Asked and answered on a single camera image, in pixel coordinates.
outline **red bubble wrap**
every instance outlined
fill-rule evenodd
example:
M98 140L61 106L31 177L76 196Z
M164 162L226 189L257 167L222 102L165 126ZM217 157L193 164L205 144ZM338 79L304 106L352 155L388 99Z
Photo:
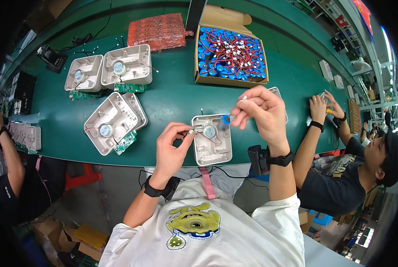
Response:
M186 46L186 32L181 13L166 14L133 21L129 24L127 45L150 46L151 51Z

